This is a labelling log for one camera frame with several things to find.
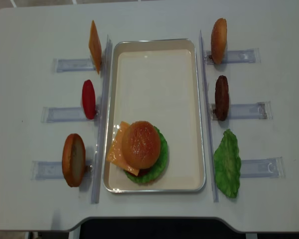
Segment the burger bun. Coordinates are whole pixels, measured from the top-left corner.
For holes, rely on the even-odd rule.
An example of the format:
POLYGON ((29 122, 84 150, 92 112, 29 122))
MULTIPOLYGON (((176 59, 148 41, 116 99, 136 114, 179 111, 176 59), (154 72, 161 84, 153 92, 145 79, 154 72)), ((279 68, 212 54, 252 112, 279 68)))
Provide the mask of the burger bun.
POLYGON ((159 134, 148 121, 132 123, 123 134, 123 156, 136 169, 152 167, 159 158, 160 146, 159 134))

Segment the flat yellow cheese slice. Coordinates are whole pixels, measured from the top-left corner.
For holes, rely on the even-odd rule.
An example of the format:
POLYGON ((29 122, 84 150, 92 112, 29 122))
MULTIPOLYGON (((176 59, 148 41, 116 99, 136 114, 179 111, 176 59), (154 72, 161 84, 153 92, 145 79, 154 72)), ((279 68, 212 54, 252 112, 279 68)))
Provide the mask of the flat yellow cheese slice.
POLYGON ((130 124, 124 121, 117 125, 117 133, 110 146, 106 161, 126 170, 129 173, 132 173, 135 176, 138 176, 140 170, 131 167, 125 160, 122 152, 123 135, 129 126, 130 124))

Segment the green lettuce leaf in burger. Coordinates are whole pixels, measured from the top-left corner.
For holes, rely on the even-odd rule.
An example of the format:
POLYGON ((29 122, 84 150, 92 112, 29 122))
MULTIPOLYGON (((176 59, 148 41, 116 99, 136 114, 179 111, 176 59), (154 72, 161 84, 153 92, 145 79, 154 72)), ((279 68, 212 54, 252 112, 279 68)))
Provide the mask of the green lettuce leaf in burger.
POLYGON ((165 171, 165 168, 167 167, 168 163, 168 144, 163 136, 163 134, 160 132, 160 130, 155 127, 155 130, 159 134, 160 138, 160 155, 156 161, 156 163, 148 168, 148 169, 141 169, 139 171, 139 174, 136 176, 126 170, 124 170, 124 173, 126 176, 134 183, 137 184, 148 184, 152 183, 155 180, 157 180, 165 171))

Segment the standing red tomato slice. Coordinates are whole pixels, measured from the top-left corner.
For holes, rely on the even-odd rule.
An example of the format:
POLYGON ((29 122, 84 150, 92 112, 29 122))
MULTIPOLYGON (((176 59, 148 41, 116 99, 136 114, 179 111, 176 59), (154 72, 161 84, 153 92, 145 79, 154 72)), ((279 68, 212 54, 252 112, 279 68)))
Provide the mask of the standing red tomato slice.
POLYGON ((82 106, 86 118, 89 120, 93 120, 96 114, 96 98, 91 80, 86 80, 83 84, 82 106))

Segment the standing brown meat patty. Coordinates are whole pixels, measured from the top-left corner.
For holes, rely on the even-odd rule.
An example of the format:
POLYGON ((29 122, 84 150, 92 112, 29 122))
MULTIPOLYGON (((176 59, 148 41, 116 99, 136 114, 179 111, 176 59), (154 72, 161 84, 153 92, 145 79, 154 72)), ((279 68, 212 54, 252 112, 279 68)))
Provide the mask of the standing brown meat patty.
POLYGON ((217 119, 224 121, 229 111, 229 89, 226 76, 218 77, 215 86, 215 113, 217 119))

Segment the standing green lettuce leaf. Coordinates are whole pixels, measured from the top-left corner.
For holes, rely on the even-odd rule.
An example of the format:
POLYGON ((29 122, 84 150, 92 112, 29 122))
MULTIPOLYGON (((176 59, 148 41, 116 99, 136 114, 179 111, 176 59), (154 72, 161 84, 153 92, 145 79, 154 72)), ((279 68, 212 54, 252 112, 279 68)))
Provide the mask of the standing green lettuce leaf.
POLYGON ((228 198, 235 199, 240 187, 241 158, 236 135, 227 129, 214 153, 215 181, 228 198))

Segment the standing yellow cheese slice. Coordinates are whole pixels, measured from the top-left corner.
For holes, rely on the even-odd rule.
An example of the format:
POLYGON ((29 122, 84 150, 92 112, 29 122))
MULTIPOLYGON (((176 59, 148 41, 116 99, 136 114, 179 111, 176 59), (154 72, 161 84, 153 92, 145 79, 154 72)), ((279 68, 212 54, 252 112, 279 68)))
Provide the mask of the standing yellow cheese slice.
POLYGON ((92 21, 91 28, 90 28, 90 37, 89 37, 89 49, 90 53, 98 74, 101 71, 101 64, 102 64, 102 47, 100 43, 100 39, 98 36, 98 32, 96 29, 95 22, 92 21))

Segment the clear holder for tomato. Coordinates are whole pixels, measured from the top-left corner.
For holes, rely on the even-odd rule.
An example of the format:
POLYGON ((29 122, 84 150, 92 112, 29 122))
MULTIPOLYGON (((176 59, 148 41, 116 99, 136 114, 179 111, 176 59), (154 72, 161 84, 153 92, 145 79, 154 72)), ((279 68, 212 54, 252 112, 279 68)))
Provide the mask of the clear holder for tomato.
POLYGON ((54 123, 54 122, 77 122, 77 121, 91 121, 87 119, 82 107, 69 107, 69 108, 55 108, 43 107, 41 122, 54 123))

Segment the clear holder for cheese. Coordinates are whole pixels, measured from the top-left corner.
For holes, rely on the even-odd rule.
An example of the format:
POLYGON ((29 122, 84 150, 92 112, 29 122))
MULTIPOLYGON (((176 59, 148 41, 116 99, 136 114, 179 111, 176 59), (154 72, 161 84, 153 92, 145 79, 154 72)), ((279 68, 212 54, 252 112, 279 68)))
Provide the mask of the clear holder for cheese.
POLYGON ((93 61, 86 59, 53 59, 53 69, 55 72, 80 72, 95 71, 93 61))

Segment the clear holder for lettuce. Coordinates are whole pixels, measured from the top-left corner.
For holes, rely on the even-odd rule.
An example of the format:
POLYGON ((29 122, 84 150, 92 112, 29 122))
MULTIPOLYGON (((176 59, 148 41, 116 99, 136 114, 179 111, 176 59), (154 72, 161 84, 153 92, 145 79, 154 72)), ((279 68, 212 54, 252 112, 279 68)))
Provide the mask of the clear holder for lettuce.
POLYGON ((241 161, 241 178, 284 178, 282 157, 241 161))

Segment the white rectangular metal tray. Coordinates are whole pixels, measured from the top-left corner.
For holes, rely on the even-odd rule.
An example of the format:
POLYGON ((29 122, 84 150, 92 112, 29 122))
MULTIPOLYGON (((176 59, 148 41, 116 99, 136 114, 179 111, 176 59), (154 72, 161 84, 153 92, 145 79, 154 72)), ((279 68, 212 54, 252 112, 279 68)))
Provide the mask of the white rectangular metal tray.
POLYGON ((104 163, 112 193, 195 192, 205 184, 202 112, 195 45, 189 39, 118 43, 113 52, 104 155, 120 123, 146 120, 167 141, 167 166, 149 184, 132 182, 124 170, 104 163))

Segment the standing bun cut side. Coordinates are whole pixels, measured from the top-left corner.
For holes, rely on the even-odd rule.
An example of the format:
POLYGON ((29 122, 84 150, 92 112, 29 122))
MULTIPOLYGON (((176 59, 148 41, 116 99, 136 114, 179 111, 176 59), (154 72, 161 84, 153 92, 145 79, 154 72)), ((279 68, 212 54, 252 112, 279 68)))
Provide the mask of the standing bun cut side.
POLYGON ((62 173, 70 187, 79 187, 85 173, 86 150, 80 135, 67 136, 62 153, 62 173))

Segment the clear holder for patty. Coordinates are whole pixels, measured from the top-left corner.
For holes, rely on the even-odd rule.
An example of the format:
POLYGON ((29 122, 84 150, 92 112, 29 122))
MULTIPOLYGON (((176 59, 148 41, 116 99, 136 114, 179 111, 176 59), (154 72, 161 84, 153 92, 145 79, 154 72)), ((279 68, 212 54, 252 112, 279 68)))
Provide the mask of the clear holder for patty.
POLYGON ((232 104, 226 119, 229 120, 272 120, 271 102, 258 102, 254 104, 232 104))

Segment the clear holder for cut bun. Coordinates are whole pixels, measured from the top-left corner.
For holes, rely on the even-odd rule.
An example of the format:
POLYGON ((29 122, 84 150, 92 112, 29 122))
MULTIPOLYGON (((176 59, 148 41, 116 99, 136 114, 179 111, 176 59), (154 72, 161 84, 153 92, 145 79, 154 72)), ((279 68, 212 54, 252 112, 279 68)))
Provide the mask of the clear holder for cut bun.
POLYGON ((31 180, 65 179, 62 172, 61 161, 32 161, 31 180))

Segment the clear holder for buns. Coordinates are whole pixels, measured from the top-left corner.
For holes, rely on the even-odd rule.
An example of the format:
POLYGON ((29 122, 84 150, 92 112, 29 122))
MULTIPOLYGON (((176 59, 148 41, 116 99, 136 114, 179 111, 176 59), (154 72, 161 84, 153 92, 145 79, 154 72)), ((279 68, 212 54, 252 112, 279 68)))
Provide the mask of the clear holder for buns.
POLYGON ((220 64, 261 63, 259 48, 226 50, 220 64))

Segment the right long clear acrylic rail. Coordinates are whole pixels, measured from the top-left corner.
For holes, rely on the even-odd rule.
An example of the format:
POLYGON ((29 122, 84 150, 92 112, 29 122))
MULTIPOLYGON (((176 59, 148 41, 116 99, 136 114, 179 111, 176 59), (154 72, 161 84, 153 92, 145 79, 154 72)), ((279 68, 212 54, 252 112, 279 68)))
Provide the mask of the right long clear acrylic rail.
POLYGON ((204 43, 202 38, 202 31, 199 33, 199 54, 201 62, 201 75, 202 75, 202 88, 203 88, 203 97, 204 97, 204 108, 205 108, 205 121, 207 128, 207 141, 208 141, 208 153, 209 153, 209 165, 210 165, 210 175, 211 175, 211 188, 212 188, 212 197, 213 202, 219 202, 218 189, 215 182, 215 168, 214 168, 214 150, 213 150, 213 135, 212 135, 212 126, 211 126, 211 114, 209 109, 209 98, 208 98, 208 87, 207 87, 207 78, 206 78, 206 69, 205 69, 205 59, 204 59, 204 43))

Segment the long clear acrylic rail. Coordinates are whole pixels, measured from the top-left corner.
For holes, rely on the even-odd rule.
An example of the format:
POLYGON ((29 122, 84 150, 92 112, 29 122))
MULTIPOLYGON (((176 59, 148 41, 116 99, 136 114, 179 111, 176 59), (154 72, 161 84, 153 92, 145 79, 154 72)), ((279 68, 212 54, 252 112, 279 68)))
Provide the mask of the long clear acrylic rail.
POLYGON ((202 88, 203 88, 203 97, 204 97, 204 108, 205 108, 205 121, 207 128, 207 141, 208 141, 208 153, 209 153, 209 165, 210 165, 210 175, 211 175, 211 188, 212 188, 212 197, 213 202, 219 202, 218 189, 215 182, 215 168, 214 168, 214 150, 213 150, 213 135, 212 135, 212 126, 211 126, 211 114, 209 109, 209 98, 208 98, 208 87, 207 87, 207 78, 206 78, 206 69, 205 69, 205 59, 204 59, 204 43, 202 38, 202 31, 199 33, 199 54, 201 62, 201 75, 202 75, 202 88))
POLYGON ((103 86, 99 110, 98 139, 94 160, 93 184, 91 192, 91 203, 98 204, 102 179, 102 163, 105 157, 107 129, 108 129, 108 105, 111 92, 111 63, 112 63, 112 41, 107 36, 107 44, 103 57, 103 86))

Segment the left long clear acrylic rail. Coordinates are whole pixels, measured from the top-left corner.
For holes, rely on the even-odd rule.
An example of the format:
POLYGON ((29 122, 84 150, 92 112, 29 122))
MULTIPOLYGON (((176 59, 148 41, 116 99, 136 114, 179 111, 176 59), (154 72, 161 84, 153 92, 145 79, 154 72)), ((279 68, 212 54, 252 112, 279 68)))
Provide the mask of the left long clear acrylic rail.
POLYGON ((112 41, 107 36, 107 44, 103 57, 103 86, 99 110, 98 139, 94 160, 93 184, 91 192, 91 203, 98 204, 102 179, 102 163, 105 157, 107 129, 108 129, 108 105, 111 92, 111 63, 112 63, 112 41))

